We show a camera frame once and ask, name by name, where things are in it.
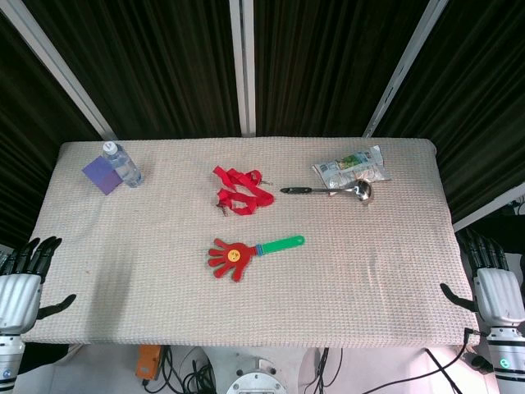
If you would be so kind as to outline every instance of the plastic bottle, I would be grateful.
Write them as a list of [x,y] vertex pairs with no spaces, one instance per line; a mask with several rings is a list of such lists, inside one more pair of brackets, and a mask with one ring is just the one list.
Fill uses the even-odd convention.
[[129,187],[137,187],[142,184],[143,177],[140,170],[121,145],[112,141],[105,142],[103,156]]

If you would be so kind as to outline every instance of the purple card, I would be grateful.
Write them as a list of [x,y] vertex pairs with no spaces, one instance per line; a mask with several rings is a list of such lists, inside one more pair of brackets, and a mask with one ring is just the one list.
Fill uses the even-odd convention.
[[82,172],[105,194],[109,195],[113,189],[122,183],[122,179],[113,170],[110,163],[102,156],[98,156],[84,167]]

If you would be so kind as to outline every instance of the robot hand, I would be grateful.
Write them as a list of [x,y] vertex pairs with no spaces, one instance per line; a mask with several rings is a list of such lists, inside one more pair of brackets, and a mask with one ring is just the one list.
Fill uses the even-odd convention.
[[459,236],[459,244],[468,253],[475,298],[460,298],[444,283],[441,290],[450,302],[478,313],[491,328],[487,342],[500,393],[523,393],[525,337],[518,325],[525,321],[525,308],[518,280],[509,271],[504,251],[494,241],[466,230]]
[[36,320],[66,309],[75,300],[71,294],[57,305],[39,309],[42,285],[51,258],[62,239],[52,236],[42,242],[35,238],[15,250],[0,267],[0,392],[12,392],[24,343],[20,334],[28,332]]

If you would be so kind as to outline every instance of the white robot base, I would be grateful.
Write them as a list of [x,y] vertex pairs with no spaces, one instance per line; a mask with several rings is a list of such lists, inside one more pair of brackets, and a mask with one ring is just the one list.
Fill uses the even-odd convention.
[[203,347],[217,392],[298,394],[299,369],[308,348]]

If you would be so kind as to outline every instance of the white textured tablecloth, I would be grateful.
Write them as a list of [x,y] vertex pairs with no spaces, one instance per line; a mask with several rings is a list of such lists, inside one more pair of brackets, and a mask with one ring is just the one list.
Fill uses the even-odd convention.
[[[476,319],[439,287],[471,291],[427,140],[253,138],[123,141],[144,184],[105,196],[81,169],[102,143],[62,146],[34,236],[60,236],[42,306],[70,293],[66,311],[26,341],[220,346],[461,344]],[[379,144],[391,181],[353,196],[283,195],[321,186],[311,166]],[[257,168],[275,203],[224,217],[216,165]],[[254,257],[244,279],[217,280],[213,239],[265,243],[301,234],[303,246]]]

